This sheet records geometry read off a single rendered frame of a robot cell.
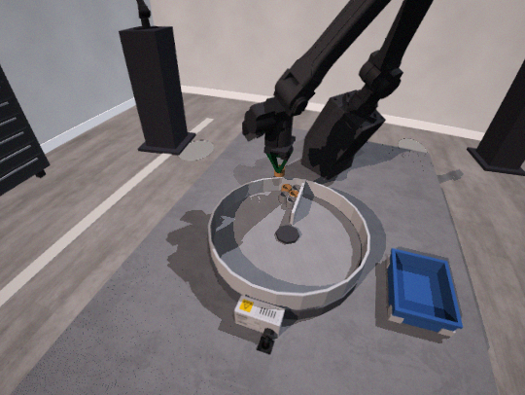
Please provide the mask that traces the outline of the blue open crate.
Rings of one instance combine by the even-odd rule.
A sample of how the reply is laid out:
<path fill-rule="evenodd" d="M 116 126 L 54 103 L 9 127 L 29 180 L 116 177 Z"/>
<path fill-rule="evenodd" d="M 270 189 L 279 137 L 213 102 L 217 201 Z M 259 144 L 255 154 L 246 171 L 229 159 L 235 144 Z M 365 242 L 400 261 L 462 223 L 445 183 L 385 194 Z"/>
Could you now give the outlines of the blue open crate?
<path fill-rule="evenodd" d="M 448 337 L 463 328 L 447 261 L 392 248 L 386 269 L 389 321 Z"/>

